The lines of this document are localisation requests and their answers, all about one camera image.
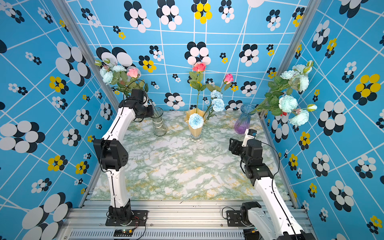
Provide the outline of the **clear ribbed glass vase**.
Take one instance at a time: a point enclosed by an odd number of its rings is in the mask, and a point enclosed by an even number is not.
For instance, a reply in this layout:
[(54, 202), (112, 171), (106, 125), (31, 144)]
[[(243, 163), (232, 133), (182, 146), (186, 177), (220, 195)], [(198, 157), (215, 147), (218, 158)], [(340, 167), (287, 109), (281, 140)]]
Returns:
[(162, 108), (154, 107), (154, 114), (151, 117), (153, 123), (153, 132), (157, 137), (164, 136), (167, 133), (167, 126), (163, 119), (164, 111)]

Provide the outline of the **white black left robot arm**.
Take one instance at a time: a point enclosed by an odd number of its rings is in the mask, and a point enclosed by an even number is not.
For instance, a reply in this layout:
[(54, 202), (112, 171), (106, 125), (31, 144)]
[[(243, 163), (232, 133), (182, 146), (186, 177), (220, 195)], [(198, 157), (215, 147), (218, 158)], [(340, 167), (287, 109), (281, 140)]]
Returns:
[(144, 90), (133, 89), (131, 95), (119, 104), (117, 115), (101, 139), (94, 140), (94, 149), (102, 172), (110, 185), (111, 201), (107, 213), (107, 226), (127, 226), (134, 220), (130, 198), (126, 189), (125, 174), (121, 170), (129, 154), (121, 141), (132, 121), (152, 117), (154, 108), (148, 104)]

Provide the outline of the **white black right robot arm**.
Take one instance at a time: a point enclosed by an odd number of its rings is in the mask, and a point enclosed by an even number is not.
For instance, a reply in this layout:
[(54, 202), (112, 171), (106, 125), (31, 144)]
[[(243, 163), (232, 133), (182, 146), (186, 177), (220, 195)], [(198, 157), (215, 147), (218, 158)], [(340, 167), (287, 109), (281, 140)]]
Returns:
[(241, 206), (242, 222), (254, 226), (264, 240), (314, 240), (297, 222), (280, 195), (275, 176), (263, 163), (263, 142), (256, 139), (257, 131), (247, 129), (243, 141), (230, 139), (229, 151), (241, 157), (246, 177), (262, 197), (267, 216), (258, 202), (245, 202)]

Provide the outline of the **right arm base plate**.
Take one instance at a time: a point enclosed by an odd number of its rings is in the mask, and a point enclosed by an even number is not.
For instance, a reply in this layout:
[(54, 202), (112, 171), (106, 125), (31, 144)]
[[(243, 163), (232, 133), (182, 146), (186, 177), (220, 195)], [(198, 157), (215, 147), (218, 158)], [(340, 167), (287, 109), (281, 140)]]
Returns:
[(226, 218), (228, 227), (247, 227), (247, 225), (245, 225), (242, 221), (242, 215), (240, 211), (227, 210)]

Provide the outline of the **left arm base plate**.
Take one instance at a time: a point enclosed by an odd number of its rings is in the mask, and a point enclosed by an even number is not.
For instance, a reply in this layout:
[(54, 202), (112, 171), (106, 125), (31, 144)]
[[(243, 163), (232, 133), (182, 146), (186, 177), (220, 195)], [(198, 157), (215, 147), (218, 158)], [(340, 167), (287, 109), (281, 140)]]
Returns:
[(148, 219), (149, 211), (146, 210), (123, 210), (110, 208), (107, 212), (105, 225), (109, 227), (143, 227)]

